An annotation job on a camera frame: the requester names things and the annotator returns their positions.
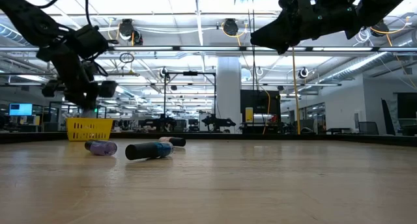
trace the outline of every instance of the yellow plastic basket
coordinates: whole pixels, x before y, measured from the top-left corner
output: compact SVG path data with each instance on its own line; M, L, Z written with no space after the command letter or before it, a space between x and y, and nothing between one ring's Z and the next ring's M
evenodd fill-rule
M68 118L69 141L109 140L113 119Z

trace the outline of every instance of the monitor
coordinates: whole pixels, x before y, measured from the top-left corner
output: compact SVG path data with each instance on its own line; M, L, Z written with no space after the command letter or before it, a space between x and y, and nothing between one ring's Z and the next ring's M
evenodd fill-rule
M9 116L31 116L32 104L10 104Z

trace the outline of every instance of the white column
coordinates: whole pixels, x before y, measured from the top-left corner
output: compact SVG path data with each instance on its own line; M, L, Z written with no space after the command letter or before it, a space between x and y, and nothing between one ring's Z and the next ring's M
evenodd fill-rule
M238 57L218 58L216 117L231 119L236 123L236 129L242 123L240 116L240 87L242 85L240 69Z

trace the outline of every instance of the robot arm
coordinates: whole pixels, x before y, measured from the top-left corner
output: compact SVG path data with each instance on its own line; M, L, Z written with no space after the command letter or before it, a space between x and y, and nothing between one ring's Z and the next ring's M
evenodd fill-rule
M51 61L56 68L59 79L50 81L42 90L45 97L54 96L58 86L65 84L67 100L84 109L94 109L98 95L114 95L115 82L104 82L101 87L94 82L93 74L99 71L94 59L109 48L97 27L86 25L75 31L58 24L26 0L0 0L0 9L29 43L39 47L36 57Z
M252 33L251 43L285 53L301 40L345 31L351 39L363 27L374 26L403 0L280 0L278 19Z

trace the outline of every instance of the wooden surface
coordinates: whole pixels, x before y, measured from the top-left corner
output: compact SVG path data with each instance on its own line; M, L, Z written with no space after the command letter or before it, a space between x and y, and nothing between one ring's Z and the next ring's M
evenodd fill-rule
M188 141L172 158L0 145L0 223L416 223L417 149Z

